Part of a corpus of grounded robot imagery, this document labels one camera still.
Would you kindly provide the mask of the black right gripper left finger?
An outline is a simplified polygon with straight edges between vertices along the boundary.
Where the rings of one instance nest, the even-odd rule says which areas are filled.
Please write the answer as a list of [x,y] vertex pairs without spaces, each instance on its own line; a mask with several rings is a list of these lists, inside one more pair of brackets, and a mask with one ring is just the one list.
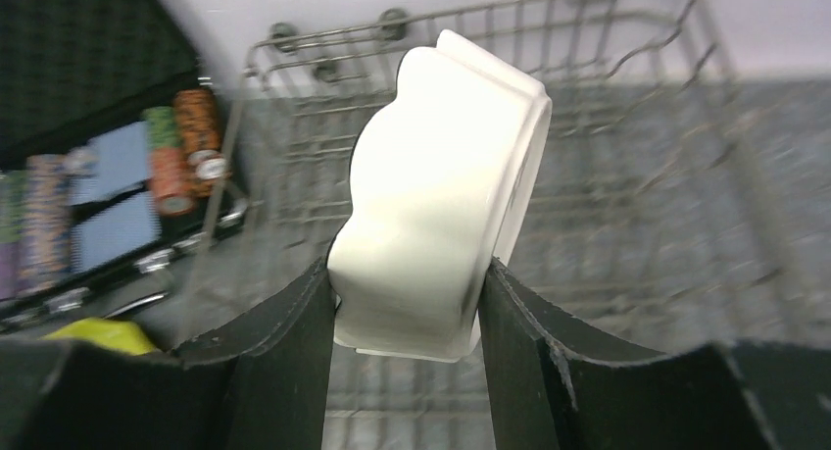
[[334,300],[324,260],[169,353],[1,343],[5,449],[318,449]]

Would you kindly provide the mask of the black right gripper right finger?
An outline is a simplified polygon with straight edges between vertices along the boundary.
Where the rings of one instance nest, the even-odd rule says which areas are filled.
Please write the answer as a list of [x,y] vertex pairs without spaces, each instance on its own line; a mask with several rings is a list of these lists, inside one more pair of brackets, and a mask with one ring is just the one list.
[[500,449],[826,449],[830,352],[710,341],[662,353],[589,325],[493,262],[478,307]]

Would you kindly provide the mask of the green scalloped plate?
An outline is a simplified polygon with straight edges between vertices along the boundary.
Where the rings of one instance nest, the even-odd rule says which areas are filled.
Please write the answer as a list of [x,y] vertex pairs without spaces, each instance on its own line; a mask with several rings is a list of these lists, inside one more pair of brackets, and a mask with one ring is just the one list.
[[76,339],[128,355],[139,356],[160,349],[136,323],[103,318],[85,318],[42,336],[44,340]]

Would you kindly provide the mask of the white scalloped bowl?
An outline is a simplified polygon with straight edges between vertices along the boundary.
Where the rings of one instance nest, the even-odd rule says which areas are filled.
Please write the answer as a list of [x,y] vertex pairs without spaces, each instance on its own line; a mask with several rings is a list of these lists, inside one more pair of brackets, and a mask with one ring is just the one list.
[[451,363],[473,351],[485,274],[512,256],[552,114],[541,81],[453,30],[404,55],[355,144],[352,212],[326,260],[335,343]]

